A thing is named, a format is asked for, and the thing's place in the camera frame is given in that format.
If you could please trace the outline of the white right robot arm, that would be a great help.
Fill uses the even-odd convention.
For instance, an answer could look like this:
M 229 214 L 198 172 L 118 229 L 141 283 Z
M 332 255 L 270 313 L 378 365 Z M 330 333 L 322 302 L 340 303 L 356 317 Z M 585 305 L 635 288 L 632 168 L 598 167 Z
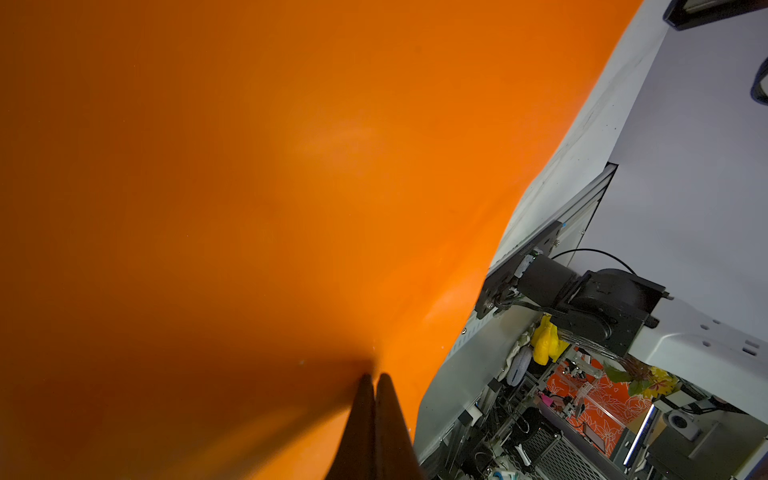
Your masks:
M 580 343 L 663 369 L 760 421 L 767 419 L 767 344 L 619 269 L 579 275 L 525 260 L 516 289 Z

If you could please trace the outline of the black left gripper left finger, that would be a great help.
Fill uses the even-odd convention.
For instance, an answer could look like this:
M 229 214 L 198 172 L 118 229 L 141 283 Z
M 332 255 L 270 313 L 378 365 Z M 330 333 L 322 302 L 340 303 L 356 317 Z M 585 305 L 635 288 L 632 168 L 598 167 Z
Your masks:
M 364 374 L 352 402 L 327 480 L 373 479 L 375 475 L 375 392 L 372 377 Z

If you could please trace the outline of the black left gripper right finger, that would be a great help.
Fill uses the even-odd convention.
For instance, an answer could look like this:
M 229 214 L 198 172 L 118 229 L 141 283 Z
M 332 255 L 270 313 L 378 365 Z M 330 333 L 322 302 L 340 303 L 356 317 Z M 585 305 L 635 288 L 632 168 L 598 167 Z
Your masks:
M 376 386 L 375 479 L 425 478 L 411 442 L 393 380 L 383 373 Z

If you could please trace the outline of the orange wrapping paper sheet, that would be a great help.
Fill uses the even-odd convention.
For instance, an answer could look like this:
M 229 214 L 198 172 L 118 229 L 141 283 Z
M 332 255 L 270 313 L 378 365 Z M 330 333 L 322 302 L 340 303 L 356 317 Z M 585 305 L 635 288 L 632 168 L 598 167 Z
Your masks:
M 1 475 L 320 479 L 415 431 L 636 1 L 5 1 Z

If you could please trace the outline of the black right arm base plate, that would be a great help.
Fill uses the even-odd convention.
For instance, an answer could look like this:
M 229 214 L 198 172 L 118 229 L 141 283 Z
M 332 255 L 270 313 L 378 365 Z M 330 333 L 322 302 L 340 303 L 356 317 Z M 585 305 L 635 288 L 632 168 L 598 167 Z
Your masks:
M 497 309 L 511 289 L 516 285 L 518 270 L 527 257 L 535 257 L 539 254 L 547 256 L 554 248 L 563 223 L 552 220 L 542 227 L 536 234 L 524 241 L 507 255 L 501 263 L 494 267 L 486 277 L 481 288 L 480 295 L 474 307 L 474 313 L 478 320 Z

